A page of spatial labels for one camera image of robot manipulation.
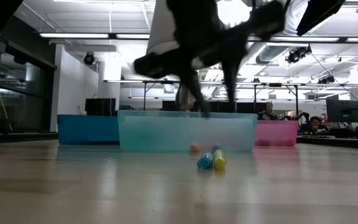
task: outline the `pink plastic bin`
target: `pink plastic bin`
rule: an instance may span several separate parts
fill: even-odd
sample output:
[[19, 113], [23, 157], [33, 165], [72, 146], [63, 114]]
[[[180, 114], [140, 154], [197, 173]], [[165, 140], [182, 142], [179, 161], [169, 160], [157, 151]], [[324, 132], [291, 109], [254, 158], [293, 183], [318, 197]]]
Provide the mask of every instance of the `pink plastic bin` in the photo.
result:
[[294, 146], [298, 135], [297, 121], [258, 121], [255, 146]]

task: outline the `security camera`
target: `security camera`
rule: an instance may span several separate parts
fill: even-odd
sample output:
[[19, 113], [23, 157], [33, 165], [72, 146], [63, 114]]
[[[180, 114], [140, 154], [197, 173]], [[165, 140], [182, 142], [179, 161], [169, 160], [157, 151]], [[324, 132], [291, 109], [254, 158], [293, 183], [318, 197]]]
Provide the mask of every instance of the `security camera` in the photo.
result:
[[94, 65], [97, 62], [98, 61], [95, 59], [93, 52], [86, 53], [85, 58], [84, 58], [85, 65]]

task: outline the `plastic storage bin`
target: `plastic storage bin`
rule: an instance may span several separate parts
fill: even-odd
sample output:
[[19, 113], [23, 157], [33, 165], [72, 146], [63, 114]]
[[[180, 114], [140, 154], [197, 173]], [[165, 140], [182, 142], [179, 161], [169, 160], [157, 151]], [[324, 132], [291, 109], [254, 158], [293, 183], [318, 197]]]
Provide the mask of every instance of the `plastic storage bin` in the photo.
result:
[[258, 121], [256, 146], [294, 146], [298, 134], [297, 121]]
[[118, 111], [119, 140], [127, 152], [188, 152], [192, 143], [219, 144], [225, 151], [253, 149], [256, 114]]
[[58, 115], [59, 144], [118, 144], [117, 117]]

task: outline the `clear plastic bin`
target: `clear plastic bin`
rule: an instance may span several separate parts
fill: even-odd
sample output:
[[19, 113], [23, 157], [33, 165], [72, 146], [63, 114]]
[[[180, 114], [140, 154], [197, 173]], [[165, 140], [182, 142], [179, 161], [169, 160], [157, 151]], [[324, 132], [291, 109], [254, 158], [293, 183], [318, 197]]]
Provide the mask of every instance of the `clear plastic bin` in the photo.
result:
[[258, 121], [256, 146], [294, 146], [298, 135], [297, 121]]
[[118, 111], [120, 148], [127, 152], [188, 152], [198, 143], [219, 144], [225, 151], [250, 152], [254, 147], [256, 114]]

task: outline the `wooden floor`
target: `wooden floor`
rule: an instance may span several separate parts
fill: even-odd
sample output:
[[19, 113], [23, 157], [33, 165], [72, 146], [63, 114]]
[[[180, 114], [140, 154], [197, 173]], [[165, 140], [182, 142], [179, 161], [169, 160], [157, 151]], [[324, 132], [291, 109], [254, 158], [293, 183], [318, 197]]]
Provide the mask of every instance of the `wooden floor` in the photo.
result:
[[0, 144], [0, 223], [358, 224], [358, 150], [299, 144], [227, 154]]

